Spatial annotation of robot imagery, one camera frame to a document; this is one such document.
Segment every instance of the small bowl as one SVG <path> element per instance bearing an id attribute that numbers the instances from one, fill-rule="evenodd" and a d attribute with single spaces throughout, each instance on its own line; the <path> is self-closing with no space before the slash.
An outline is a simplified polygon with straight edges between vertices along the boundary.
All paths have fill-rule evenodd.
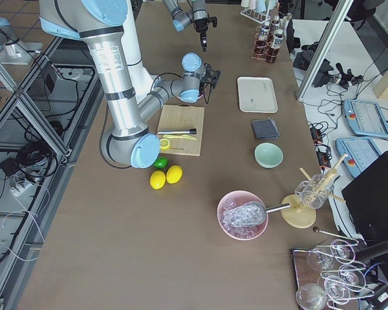
<path id="1" fill-rule="evenodd" d="M 246 192 L 246 191 L 229 192 L 227 195 L 225 195 L 223 198 L 221 198 L 221 200 L 219 202 L 219 205 L 217 207 L 217 219 L 219 221 L 221 229 L 228 236 L 232 237 L 233 239 L 242 240 L 242 241 L 256 239 L 258 236 L 262 235 L 262 233 L 264 233 L 264 231 L 267 228 L 267 224 L 268 224 L 268 221 L 269 221 L 268 214 L 267 214 L 266 220 L 262 224 L 255 226 L 256 227 L 256 231 L 254 232 L 254 235 L 251 236 L 251 237 L 241 238 L 241 237 L 237 236 L 237 234 L 235 234 L 233 232 L 233 229 L 230 229 L 228 231 L 224 227 L 224 224 L 222 222 L 222 214 L 223 214 L 223 212 L 225 210 L 227 210 L 225 208 L 227 206 L 227 203 L 232 202 L 232 201 L 235 202 L 237 207 L 240 207 L 241 205 L 244 205 L 245 203 L 248 203 L 248 202 L 260 202 L 261 204 L 263 204 L 264 208 L 266 207 L 264 205 L 263 201 L 261 201 L 261 199 L 259 197 L 257 197 L 255 194 L 252 194 L 252 193 Z"/>
<path id="2" fill-rule="evenodd" d="M 274 168 L 283 161 L 283 152 L 277 145 L 262 143 L 254 150 L 254 158 L 260 166 Z"/>

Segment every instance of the folded cloth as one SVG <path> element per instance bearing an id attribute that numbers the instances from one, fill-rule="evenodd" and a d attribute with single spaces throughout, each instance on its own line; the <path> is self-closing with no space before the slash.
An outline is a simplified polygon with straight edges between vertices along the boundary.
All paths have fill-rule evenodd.
<path id="1" fill-rule="evenodd" d="M 252 121 L 252 127 L 256 139 L 279 139 L 280 137 L 276 123 L 272 118 Z"/>

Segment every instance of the computer monitor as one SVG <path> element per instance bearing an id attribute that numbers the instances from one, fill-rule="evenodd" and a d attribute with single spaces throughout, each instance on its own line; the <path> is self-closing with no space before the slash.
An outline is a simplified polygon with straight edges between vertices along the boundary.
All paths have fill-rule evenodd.
<path id="1" fill-rule="evenodd" d="M 388 152 L 384 152 L 343 190 L 356 230 L 368 246 L 388 240 Z M 388 254 L 380 257 L 388 280 Z"/>

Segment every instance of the wooden cutting board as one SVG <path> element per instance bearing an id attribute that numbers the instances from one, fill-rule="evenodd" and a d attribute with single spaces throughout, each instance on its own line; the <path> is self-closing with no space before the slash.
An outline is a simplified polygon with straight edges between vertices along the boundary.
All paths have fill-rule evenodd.
<path id="1" fill-rule="evenodd" d="M 178 105 L 164 105 L 161 111 L 158 131 L 197 129 L 196 140 L 169 139 L 171 147 L 161 150 L 163 154 L 200 156 L 202 124 L 204 123 L 204 107 L 181 107 Z"/>

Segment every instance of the green bowl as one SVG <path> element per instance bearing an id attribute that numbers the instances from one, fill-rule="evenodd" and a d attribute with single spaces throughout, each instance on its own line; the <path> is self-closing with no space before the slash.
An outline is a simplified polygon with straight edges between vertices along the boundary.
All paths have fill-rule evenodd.
<path id="1" fill-rule="evenodd" d="M 277 145 L 262 143 L 254 150 L 254 158 L 260 166 L 274 168 L 283 161 L 283 153 Z"/>

